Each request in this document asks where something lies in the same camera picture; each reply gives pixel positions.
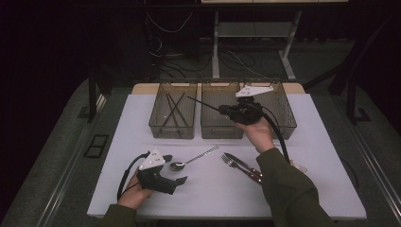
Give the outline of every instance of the olive green jacket sleeve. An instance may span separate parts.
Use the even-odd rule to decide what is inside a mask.
[[[276,227],[325,227],[334,222],[319,205],[313,182],[289,165],[277,148],[256,158],[263,174],[263,193]]]
[[[113,204],[96,227],[133,227],[135,226],[136,210],[126,206]]]

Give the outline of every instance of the metal spoon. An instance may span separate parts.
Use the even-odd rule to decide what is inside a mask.
[[[173,171],[180,171],[180,170],[183,170],[183,168],[185,167],[185,165],[189,164],[189,163],[192,162],[192,161],[195,161],[195,160],[199,159],[200,157],[203,157],[203,156],[205,156],[205,155],[207,155],[207,154],[210,154],[211,152],[215,151],[216,149],[218,149],[218,146],[215,146],[214,148],[211,148],[211,149],[207,150],[206,152],[204,152],[204,153],[198,155],[197,157],[195,157],[195,158],[193,158],[193,159],[191,159],[191,160],[189,160],[189,161],[187,161],[187,162],[185,162],[185,163],[172,163],[172,164],[170,165],[170,168],[171,168],[171,170],[173,170]]]

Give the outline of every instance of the table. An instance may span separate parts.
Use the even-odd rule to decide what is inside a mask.
[[[200,106],[197,106],[194,139],[152,137],[148,120],[157,86],[137,84],[128,97],[87,214],[102,217],[109,204],[116,203],[117,188],[124,170],[139,154],[158,148],[162,154],[173,155],[172,162],[185,161],[218,145],[217,151],[191,163],[181,172],[172,172],[165,166],[162,176],[169,179],[188,176],[186,183],[178,186],[174,195],[155,192],[138,210],[138,218],[271,218],[260,185],[220,159],[223,152],[230,152],[258,168],[254,147],[245,137],[236,140],[201,139]],[[286,141],[290,159],[307,167],[306,175],[317,186],[321,205],[331,218],[366,218],[366,211],[310,95],[303,93],[299,84],[285,83],[284,86],[298,124]]]

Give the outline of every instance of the fork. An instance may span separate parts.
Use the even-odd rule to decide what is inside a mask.
[[[239,170],[241,170],[243,173],[245,173],[246,175],[248,175],[248,177],[250,177],[252,180],[254,180],[255,182],[262,184],[262,179],[260,179],[258,176],[254,175],[251,172],[248,172],[247,170],[241,168],[238,163],[234,162],[233,160],[231,160],[229,157],[225,156],[224,154],[221,156],[221,159],[224,161],[224,163],[226,163],[229,167],[233,167],[233,168],[237,168]]]

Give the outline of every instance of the mesh basket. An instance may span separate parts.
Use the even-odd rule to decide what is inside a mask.
[[[245,79],[244,85],[248,86],[271,86],[273,91],[259,94],[254,97],[254,101],[260,103],[273,122],[276,122],[284,139],[289,137],[297,128],[294,114],[287,99],[286,91],[280,79]]]
[[[164,79],[153,105],[149,126],[154,138],[193,139],[197,79]]]
[[[202,79],[201,101],[218,108],[236,105],[235,93],[239,91],[238,79]],[[244,131],[235,127],[227,115],[201,105],[201,137],[203,139],[241,139]]]

